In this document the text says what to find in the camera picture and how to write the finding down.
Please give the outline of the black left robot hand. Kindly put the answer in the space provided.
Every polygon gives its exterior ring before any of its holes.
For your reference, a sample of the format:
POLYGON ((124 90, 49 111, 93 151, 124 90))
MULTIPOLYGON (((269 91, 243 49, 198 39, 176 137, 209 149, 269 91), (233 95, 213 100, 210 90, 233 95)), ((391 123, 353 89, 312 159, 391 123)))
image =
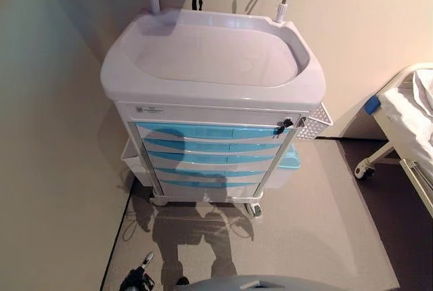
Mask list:
POLYGON ((143 262, 135 269, 130 270, 128 275, 123 279, 119 290, 153 290, 155 287, 154 280, 145 272, 154 257, 154 252, 146 254, 143 262))

